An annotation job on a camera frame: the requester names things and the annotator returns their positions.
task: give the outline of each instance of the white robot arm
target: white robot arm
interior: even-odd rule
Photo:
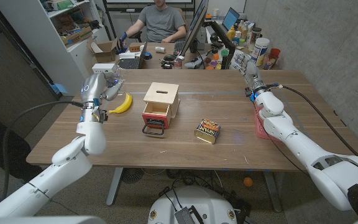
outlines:
[[[100,105],[102,100],[113,100],[123,83],[116,73],[96,73],[85,80],[81,89],[81,122],[76,129],[84,136],[57,151],[52,165],[3,200],[0,218],[35,215],[57,192],[89,172],[92,164],[86,157],[100,155],[106,147],[102,124],[108,117]],[[103,91],[106,85],[112,87]]]
[[[342,211],[353,209],[358,215],[358,156],[325,151],[294,127],[283,103],[266,91],[260,71],[249,55],[236,53],[231,69],[242,73],[249,95],[257,106],[263,106],[259,118],[266,132],[291,150],[331,204]]]

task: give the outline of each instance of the white bookshelf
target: white bookshelf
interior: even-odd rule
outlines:
[[[44,70],[65,96],[75,96],[85,78],[92,74],[92,53],[86,43],[108,41],[107,32],[98,16],[93,0],[76,2],[61,11],[46,12],[39,0],[0,0],[0,10]],[[87,39],[66,48],[56,31],[57,16],[81,8],[85,17],[98,20],[100,29],[92,30]]]

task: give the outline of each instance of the bottle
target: bottle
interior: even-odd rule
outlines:
[[[251,60],[256,64],[256,66],[262,65],[264,61],[264,56],[269,46],[270,40],[267,38],[258,38],[255,41],[254,50],[251,53]]]
[[[240,44],[240,36],[241,36],[241,32],[240,31],[236,31],[236,35],[234,36],[233,38],[233,42],[236,42],[237,43],[237,46]]]
[[[241,38],[247,41],[247,36],[248,36],[248,24],[245,22],[242,25]]]
[[[242,25],[244,24],[244,21],[241,19],[241,21],[240,21],[240,23],[239,23],[239,25],[238,25],[238,27],[237,27],[237,30],[238,31],[240,31],[240,32],[242,32]]]
[[[182,60],[185,59],[184,56],[179,55],[174,61],[173,66],[175,69],[181,69]]]
[[[226,35],[229,38],[229,40],[232,40],[234,38],[234,36],[236,35],[236,31],[234,30],[234,26],[231,26],[231,28],[229,29],[229,31],[227,32]]]

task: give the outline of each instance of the wall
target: wall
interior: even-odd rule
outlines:
[[[226,16],[230,7],[236,12],[243,12],[246,0],[209,0],[208,12],[212,14],[213,9],[219,9],[219,13],[222,16]]]
[[[248,0],[245,13],[358,137],[358,1]]]

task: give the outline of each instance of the computer screen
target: computer screen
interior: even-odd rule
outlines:
[[[227,30],[233,26],[237,19],[239,18],[240,14],[238,14],[232,7],[230,7],[229,11],[226,14],[226,17],[223,20],[223,25]]]
[[[181,50],[179,55],[184,56],[190,44],[196,38],[197,32],[199,31],[200,27],[203,25],[203,22],[205,20],[207,8],[208,8],[208,0],[202,0],[200,5],[198,6],[196,15],[191,21],[189,32],[186,35],[185,45],[183,46],[183,49]]]

